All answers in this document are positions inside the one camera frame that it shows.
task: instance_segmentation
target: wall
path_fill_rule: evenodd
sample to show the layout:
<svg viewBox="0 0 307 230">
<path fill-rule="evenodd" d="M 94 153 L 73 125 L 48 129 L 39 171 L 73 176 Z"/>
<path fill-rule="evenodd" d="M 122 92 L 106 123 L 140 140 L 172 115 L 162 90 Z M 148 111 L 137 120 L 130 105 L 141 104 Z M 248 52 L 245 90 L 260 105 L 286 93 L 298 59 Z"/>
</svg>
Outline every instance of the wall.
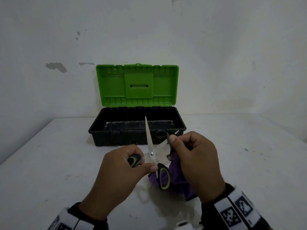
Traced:
<svg viewBox="0 0 307 230">
<path fill-rule="evenodd" d="M 180 114 L 257 112 L 307 138 L 307 0 L 0 1 L 0 162 L 55 117 L 98 114 L 93 64 L 178 65 Z"/>
</svg>

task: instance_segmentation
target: person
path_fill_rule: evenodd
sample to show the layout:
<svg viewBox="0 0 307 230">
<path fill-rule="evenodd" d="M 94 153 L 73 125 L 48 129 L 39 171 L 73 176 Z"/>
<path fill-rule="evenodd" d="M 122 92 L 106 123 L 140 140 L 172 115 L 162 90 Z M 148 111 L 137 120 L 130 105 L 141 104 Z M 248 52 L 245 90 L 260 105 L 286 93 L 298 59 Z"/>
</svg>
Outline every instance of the person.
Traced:
<svg viewBox="0 0 307 230">
<path fill-rule="evenodd" d="M 210 140 L 193 131 L 178 137 L 171 135 L 169 139 L 181 160 L 186 180 L 202 203 L 201 223 L 205 229 L 271 229 L 251 201 L 225 183 L 216 147 Z M 109 213 L 131 194 L 141 178 L 158 170 L 156 164 L 144 162 L 131 168 L 127 159 L 132 154 L 144 156 L 136 145 L 107 153 L 89 194 L 82 202 L 63 209 L 48 230 L 109 229 Z M 183 222 L 176 228 L 192 229 L 192 226 Z"/>
</svg>

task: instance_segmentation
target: purple fabric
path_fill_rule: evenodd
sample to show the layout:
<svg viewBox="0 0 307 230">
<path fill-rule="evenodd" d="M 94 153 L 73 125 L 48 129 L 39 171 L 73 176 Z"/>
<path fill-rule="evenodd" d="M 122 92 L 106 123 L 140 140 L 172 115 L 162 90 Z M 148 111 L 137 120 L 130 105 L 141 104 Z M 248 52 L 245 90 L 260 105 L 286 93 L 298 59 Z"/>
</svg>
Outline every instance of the purple fabric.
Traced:
<svg viewBox="0 0 307 230">
<path fill-rule="evenodd" d="M 173 154 L 173 161 L 169 165 L 169 174 L 171 176 L 171 189 L 175 190 L 177 193 L 183 194 L 186 201 L 197 197 L 197 195 L 192 190 L 191 185 L 187 182 L 185 176 L 183 175 L 180 159 L 177 153 Z M 155 186 L 159 186 L 159 183 L 157 182 L 156 173 L 150 174 L 149 180 Z M 167 183 L 166 174 L 162 174 L 161 181 L 162 183 Z"/>
</svg>

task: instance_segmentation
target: table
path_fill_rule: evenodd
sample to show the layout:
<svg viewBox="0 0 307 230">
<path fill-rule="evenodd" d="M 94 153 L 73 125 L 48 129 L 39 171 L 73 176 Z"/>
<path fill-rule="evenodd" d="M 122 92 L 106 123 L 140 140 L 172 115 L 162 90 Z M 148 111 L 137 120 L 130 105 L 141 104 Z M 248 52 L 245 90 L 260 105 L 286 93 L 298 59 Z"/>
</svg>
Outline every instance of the table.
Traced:
<svg viewBox="0 0 307 230">
<path fill-rule="evenodd" d="M 257 114 L 183 115 L 187 131 L 216 145 L 225 181 L 237 185 L 274 229 L 307 229 L 307 145 Z M 90 191 L 103 156 L 88 129 L 94 118 L 55 119 L 0 166 L 0 229 L 47 229 Z M 173 229 L 201 216 L 145 176 L 109 215 L 111 229 Z"/>
</svg>

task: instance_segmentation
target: open toolbox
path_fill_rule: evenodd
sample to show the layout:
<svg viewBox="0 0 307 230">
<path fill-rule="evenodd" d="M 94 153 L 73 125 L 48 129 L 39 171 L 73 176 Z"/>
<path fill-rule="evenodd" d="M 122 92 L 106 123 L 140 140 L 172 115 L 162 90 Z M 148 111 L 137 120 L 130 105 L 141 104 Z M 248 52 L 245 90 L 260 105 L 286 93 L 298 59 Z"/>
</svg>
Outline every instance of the open toolbox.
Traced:
<svg viewBox="0 0 307 230">
<path fill-rule="evenodd" d="M 96 146 L 147 144 L 145 116 L 153 144 L 167 132 L 186 130 L 176 103 L 176 65 L 97 65 L 103 108 L 89 129 Z"/>
</svg>

